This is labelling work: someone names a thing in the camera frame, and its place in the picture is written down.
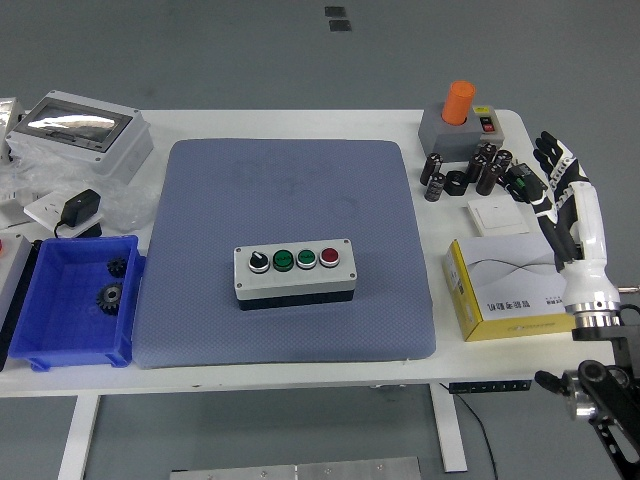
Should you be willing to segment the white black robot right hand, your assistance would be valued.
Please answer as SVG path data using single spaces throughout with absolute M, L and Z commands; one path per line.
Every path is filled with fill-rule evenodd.
M 566 282 L 565 309 L 572 314 L 617 309 L 620 296 L 606 275 L 605 231 L 594 185 L 574 153 L 547 131 L 536 138 L 533 155 L 548 187 L 528 180 L 527 195 Z

